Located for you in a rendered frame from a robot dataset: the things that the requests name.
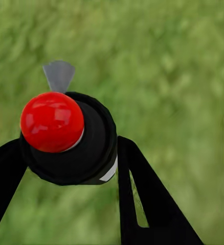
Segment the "pesticide atomizer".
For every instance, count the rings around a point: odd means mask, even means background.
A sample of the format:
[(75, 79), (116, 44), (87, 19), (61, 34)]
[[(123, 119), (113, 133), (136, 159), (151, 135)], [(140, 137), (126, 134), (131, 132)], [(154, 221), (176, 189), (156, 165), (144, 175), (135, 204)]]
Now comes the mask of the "pesticide atomizer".
[(101, 185), (118, 167), (117, 127), (96, 98), (67, 92), (76, 74), (70, 62), (45, 62), (50, 92), (34, 96), (20, 117), (24, 161), (41, 179), (57, 185)]

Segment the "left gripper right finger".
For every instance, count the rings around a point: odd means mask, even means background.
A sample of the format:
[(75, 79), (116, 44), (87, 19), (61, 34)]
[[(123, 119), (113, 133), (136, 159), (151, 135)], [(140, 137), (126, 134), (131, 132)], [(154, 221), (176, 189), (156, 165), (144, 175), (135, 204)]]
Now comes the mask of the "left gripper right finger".
[[(137, 145), (117, 138), (121, 245), (204, 245)], [(130, 170), (149, 228), (137, 223)]]

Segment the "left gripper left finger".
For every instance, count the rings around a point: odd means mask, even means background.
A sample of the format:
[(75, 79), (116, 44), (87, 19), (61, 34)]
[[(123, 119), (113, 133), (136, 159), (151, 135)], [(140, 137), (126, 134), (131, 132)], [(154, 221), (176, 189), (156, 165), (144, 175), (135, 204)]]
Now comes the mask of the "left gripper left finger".
[(0, 146), (0, 221), (27, 167), (21, 154), (19, 138)]

